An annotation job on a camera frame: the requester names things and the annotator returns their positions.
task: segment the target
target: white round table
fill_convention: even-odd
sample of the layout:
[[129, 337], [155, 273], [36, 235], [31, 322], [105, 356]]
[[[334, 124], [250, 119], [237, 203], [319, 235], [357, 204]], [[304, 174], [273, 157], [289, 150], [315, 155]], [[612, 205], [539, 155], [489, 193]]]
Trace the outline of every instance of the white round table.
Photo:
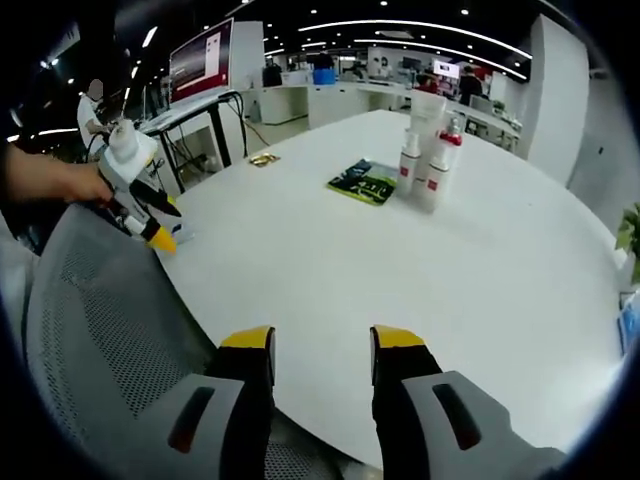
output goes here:
[[276, 327], [277, 406], [380, 467], [369, 327], [421, 336], [511, 412], [536, 446], [566, 450], [603, 404], [620, 363], [614, 239], [567, 190], [467, 136], [433, 215], [374, 207], [325, 184], [362, 157], [395, 165], [405, 115], [377, 111], [304, 133], [178, 199], [196, 237], [163, 265], [219, 344]]

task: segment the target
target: desk leg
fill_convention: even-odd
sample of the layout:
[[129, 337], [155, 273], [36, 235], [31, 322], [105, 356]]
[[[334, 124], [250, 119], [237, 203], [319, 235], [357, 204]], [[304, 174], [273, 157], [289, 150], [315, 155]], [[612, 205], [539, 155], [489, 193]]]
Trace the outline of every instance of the desk leg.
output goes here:
[[173, 158], [173, 153], [169, 148], [169, 144], [167, 143], [165, 135], [166, 132], [160, 132], [160, 143], [162, 143], [162, 148], [164, 148], [165, 154], [167, 155], [167, 161], [169, 162], [169, 166], [171, 167], [173, 176], [176, 177], [178, 189], [180, 189], [180, 193], [184, 193], [184, 185], [182, 184], [182, 180], [180, 179], [180, 173], [178, 172], [178, 168], [176, 167], [176, 161]]
[[220, 119], [220, 108], [218, 103], [214, 103], [207, 110], [211, 117], [211, 124], [213, 125], [213, 133], [216, 135], [216, 143], [218, 144], [218, 151], [220, 152], [220, 160], [224, 168], [231, 166], [231, 156], [229, 155], [229, 148], [227, 147], [227, 139], [224, 136], [224, 129], [222, 128], [222, 120]]

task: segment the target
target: green book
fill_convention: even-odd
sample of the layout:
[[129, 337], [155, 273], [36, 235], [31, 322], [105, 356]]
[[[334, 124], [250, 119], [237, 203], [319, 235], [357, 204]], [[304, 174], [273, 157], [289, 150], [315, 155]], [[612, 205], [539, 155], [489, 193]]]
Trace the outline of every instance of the green book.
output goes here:
[[327, 187], [370, 205], [382, 205], [396, 188], [398, 169], [362, 159], [331, 180]]

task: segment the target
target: chair backrest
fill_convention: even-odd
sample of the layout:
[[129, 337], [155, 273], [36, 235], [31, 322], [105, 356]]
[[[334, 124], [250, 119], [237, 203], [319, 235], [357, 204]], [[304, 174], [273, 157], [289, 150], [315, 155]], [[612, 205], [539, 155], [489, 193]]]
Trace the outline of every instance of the chair backrest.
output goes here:
[[489, 115], [493, 114], [493, 103], [491, 100], [479, 97], [478, 95], [471, 95], [469, 106], [481, 112], [488, 113]]
[[214, 346], [153, 250], [72, 205], [36, 270], [26, 353], [67, 438], [122, 476], [132, 461], [135, 422], [179, 382], [203, 372]]

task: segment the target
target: black ceiling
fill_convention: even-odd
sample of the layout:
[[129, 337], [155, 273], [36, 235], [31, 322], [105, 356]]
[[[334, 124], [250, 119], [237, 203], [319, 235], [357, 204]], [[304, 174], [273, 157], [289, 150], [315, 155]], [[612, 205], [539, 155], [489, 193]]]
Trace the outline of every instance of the black ceiling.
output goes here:
[[[105, 90], [120, 93], [131, 86], [132, 100], [139, 98], [143, 85], [154, 82], [161, 76], [161, 68], [168, 66], [168, 55], [177, 46], [225, 18], [225, 14], [241, 5], [241, 0], [120, 0], [103, 1], [87, 5], [84, 10], [70, 10], [66, 16], [58, 13], [47, 23], [35, 47], [15, 61], [25, 68], [16, 68], [15, 80], [22, 89], [19, 100], [25, 128], [41, 131], [75, 126], [78, 92], [86, 88], [93, 77], [105, 79]], [[265, 51], [285, 48], [286, 53], [300, 51], [307, 39], [327, 41], [330, 48], [365, 48], [357, 45], [356, 38], [381, 38], [376, 30], [403, 30], [414, 37], [413, 41], [428, 43], [460, 51], [468, 51], [498, 64], [521, 71], [528, 77], [528, 65], [522, 62], [515, 67], [518, 56], [490, 42], [475, 39], [460, 33], [425, 27], [399, 27], [391, 25], [358, 25], [333, 27], [310, 32], [298, 32], [301, 27], [347, 20], [391, 19], [412, 20], [442, 24], [486, 35], [520, 48], [527, 42], [530, 27], [540, 13], [538, 2], [510, 0], [453, 0], [449, 2], [417, 2], [415, 0], [388, 0], [382, 6], [379, 0], [348, 0], [343, 2], [320, 2], [316, 0], [254, 0], [240, 8], [233, 16], [237, 21], [260, 20], [264, 22]], [[467, 9], [469, 15], [462, 15]], [[56, 34], [64, 32], [70, 21], [80, 19], [81, 41], [64, 52], [57, 65], [48, 69], [38, 66], [39, 55], [45, 55], [55, 42]], [[150, 28], [158, 30], [148, 48], [142, 43]], [[123, 52], [128, 50], [130, 57]], [[130, 69], [141, 60], [135, 79], [130, 78]], [[70, 78], [74, 83], [69, 85]]]

